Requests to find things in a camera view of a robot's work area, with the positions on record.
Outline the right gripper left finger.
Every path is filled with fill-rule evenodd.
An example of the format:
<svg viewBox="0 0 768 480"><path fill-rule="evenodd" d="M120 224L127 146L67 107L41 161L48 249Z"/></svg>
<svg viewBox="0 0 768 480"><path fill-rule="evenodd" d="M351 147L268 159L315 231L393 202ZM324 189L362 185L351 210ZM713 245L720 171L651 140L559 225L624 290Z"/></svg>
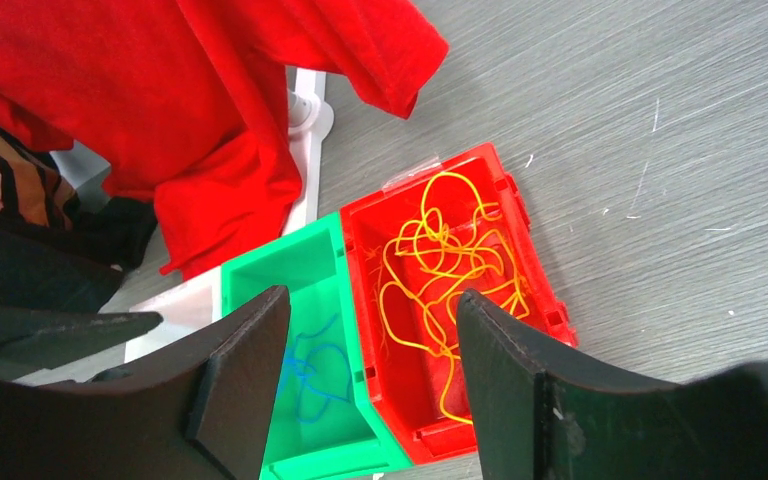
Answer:
<svg viewBox="0 0 768 480"><path fill-rule="evenodd" d="M290 320L272 286L89 381L0 380L0 479L255 479Z"/></svg>

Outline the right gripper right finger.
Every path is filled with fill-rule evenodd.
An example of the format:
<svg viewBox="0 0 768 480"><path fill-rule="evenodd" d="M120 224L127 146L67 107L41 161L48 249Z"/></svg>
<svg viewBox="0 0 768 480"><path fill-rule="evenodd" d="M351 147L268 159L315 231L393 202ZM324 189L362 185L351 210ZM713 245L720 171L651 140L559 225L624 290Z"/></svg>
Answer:
<svg viewBox="0 0 768 480"><path fill-rule="evenodd" d="M474 290L457 328L486 479L768 479L768 361L671 383L576 350Z"/></svg>

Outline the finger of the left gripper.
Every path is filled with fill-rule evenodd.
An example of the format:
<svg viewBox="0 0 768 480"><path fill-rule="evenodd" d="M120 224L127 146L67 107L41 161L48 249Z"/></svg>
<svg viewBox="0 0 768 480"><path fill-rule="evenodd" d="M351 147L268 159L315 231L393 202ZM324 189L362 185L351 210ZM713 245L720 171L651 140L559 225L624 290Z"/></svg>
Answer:
<svg viewBox="0 0 768 480"><path fill-rule="evenodd" d="M157 312L71 313L0 306L0 379L52 370L142 336Z"/></svg>

